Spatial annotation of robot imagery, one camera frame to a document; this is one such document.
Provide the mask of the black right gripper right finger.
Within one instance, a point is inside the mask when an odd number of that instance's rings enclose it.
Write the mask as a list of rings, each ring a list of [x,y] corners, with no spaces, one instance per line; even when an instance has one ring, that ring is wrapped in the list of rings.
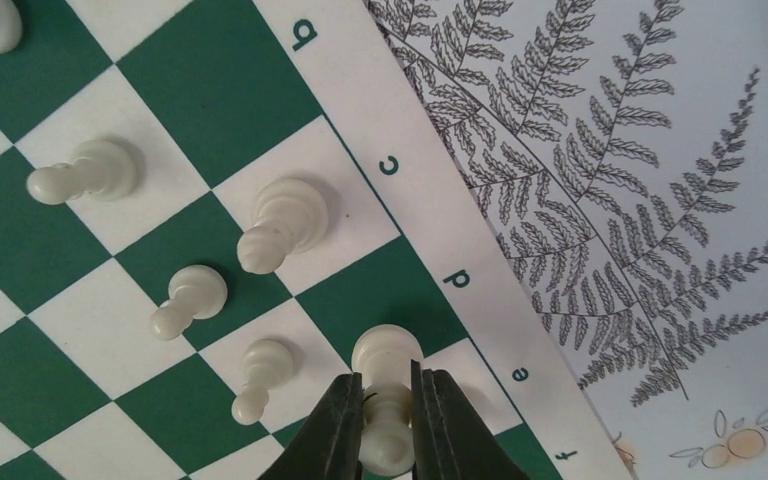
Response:
[[[527,480],[446,370],[411,362],[414,479]]]

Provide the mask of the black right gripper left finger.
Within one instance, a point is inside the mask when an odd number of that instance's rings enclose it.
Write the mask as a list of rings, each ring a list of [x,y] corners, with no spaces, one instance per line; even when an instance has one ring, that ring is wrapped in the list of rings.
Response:
[[[260,480],[360,479],[364,428],[359,373],[335,377],[287,449]]]

